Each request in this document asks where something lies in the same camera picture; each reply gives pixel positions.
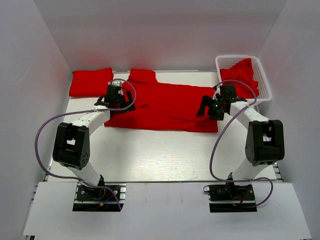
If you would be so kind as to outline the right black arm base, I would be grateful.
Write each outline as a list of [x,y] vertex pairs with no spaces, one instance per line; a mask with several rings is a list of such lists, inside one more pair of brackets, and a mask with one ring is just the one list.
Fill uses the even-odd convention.
[[257,212],[256,198],[251,184],[235,185],[211,184],[203,187],[209,196],[211,213],[249,213]]

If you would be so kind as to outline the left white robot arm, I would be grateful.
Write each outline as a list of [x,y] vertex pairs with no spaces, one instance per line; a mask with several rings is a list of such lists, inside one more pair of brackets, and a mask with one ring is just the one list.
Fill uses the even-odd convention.
[[135,110],[132,94],[130,91],[124,93],[122,84],[120,79],[112,81],[106,95],[99,97],[94,104],[97,109],[73,122],[62,122],[57,127],[53,160],[73,172],[83,184],[89,184],[88,193],[96,200],[105,196],[106,187],[102,176],[90,163],[90,136],[117,113]]

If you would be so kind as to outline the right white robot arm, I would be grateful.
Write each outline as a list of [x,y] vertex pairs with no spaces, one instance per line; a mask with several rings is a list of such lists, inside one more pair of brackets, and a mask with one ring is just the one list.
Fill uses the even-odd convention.
[[225,179],[228,184],[225,188],[226,195],[236,200],[244,193],[242,183],[259,181],[258,174],[266,167],[283,160],[285,156],[284,127],[280,120],[271,120],[252,106],[246,99],[237,96],[233,84],[219,83],[214,87],[214,95],[204,95],[201,100],[197,117],[208,115],[211,120],[222,121],[225,114],[231,116],[229,122],[220,132],[211,152],[209,172],[215,180],[212,165],[218,144],[227,128],[234,120],[238,120],[247,130],[245,142],[245,158],[239,167],[231,172]]

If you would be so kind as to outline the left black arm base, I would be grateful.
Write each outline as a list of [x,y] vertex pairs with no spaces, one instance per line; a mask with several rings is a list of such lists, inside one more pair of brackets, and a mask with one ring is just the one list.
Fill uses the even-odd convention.
[[107,189],[90,188],[79,184],[76,188],[72,211],[73,212],[120,212],[125,203],[126,185],[109,184]]

